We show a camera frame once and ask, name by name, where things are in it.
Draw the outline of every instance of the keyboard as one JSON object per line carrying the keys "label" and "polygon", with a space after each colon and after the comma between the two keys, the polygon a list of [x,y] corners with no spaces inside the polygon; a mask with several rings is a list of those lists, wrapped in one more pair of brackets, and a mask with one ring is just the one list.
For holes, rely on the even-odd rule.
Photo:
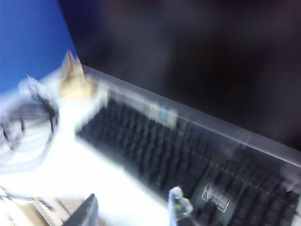
{"label": "keyboard", "polygon": [[180,186],[201,226],[290,226],[299,195],[246,147],[178,118],[164,126],[110,99],[76,132],[163,199]]}

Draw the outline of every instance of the black monitor screen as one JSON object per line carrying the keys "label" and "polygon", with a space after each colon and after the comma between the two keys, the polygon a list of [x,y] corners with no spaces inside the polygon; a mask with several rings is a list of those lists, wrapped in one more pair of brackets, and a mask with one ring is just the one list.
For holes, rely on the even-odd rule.
{"label": "black monitor screen", "polygon": [[301,2],[60,3],[84,65],[301,150]]}

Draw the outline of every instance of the desk surface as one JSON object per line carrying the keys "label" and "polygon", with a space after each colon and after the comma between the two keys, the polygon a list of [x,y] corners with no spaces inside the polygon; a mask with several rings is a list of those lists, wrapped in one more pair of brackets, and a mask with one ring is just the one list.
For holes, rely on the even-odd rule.
{"label": "desk surface", "polygon": [[[56,97],[58,74],[56,70],[42,81]],[[34,170],[1,175],[1,185],[14,193],[35,196],[88,197],[95,193],[100,216],[110,226],[167,226],[167,203],[138,184],[122,166],[75,137],[75,127],[106,98],[107,91],[102,89],[93,99],[57,99],[60,121],[46,160]],[[294,221],[294,226],[301,225],[300,218]]]}

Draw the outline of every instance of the blue wall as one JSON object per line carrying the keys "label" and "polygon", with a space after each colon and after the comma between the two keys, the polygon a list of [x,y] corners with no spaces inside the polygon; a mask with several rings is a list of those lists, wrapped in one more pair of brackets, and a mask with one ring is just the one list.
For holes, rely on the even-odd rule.
{"label": "blue wall", "polygon": [[40,79],[61,65],[67,49],[77,55],[55,0],[1,0],[1,93],[27,74]]}

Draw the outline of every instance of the keyboard logo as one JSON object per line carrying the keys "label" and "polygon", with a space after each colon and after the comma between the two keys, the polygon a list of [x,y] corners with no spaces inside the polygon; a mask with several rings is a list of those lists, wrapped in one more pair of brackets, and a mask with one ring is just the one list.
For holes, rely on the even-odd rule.
{"label": "keyboard logo", "polygon": [[212,184],[207,184],[202,194],[202,199],[206,202],[214,203],[217,209],[222,212],[226,211],[231,201],[231,197],[229,195],[221,192],[217,186]]}

